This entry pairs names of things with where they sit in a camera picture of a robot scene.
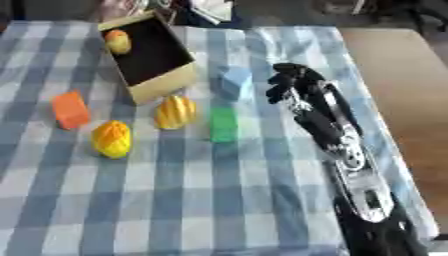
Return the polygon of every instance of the wooden table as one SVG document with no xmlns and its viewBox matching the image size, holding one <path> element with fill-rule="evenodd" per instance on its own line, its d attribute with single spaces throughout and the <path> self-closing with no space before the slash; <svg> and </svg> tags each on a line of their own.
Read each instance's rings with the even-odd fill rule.
<svg viewBox="0 0 448 256">
<path fill-rule="evenodd" d="M 341 31 L 441 233 L 448 233 L 448 69 L 414 31 Z"/>
</svg>

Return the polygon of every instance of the orange cube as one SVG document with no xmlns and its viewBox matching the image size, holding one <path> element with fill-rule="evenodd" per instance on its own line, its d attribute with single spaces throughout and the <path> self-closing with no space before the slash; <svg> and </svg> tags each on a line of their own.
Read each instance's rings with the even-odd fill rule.
<svg viewBox="0 0 448 256">
<path fill-rule="evenodd" d="M 89 109 L 77 90 L 54 97 L 52 105 L 56 120 L 64 129 L 77 128 L 90 121 Z"/>
</svg>

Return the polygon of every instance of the green cube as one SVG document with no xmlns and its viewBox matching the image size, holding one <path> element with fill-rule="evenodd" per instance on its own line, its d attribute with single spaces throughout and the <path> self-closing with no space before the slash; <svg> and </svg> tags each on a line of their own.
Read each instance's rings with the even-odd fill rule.
<svg viewBox="0 0 448 256">
<path fill-rule="evenodd" d="M 210 140 L 230 142 L 236 140 L 237 122 L 232 108 L 212 108 L 210 112 Z"/>
</svg>

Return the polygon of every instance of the blue block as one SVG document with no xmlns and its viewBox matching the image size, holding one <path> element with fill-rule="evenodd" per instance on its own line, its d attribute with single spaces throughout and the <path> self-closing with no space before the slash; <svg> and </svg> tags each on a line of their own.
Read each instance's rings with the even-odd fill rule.
<svg viewBox="0 0 448 256">
<path fill-rule="evenodd" d="M 252 73 L 249 69 L 230 67 L 221 76 L 221 91 L 225 98 L 233 101 L 251 98 Z"/>
</svg>

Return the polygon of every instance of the open box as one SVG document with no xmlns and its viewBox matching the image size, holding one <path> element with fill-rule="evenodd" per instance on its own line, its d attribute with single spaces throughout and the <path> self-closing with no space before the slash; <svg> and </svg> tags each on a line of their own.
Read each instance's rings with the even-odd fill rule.
<svg viewBox="0 0 448 256">
<path fill-rule="evenodd" d="M 113 29 L 125 31 L 132 49 L 114 55 L 122 79 L 136 104 L 143 104 L 192 84 L 194 59 L 156 11 L 101 23 L 103 37 Z"/>
</svg>

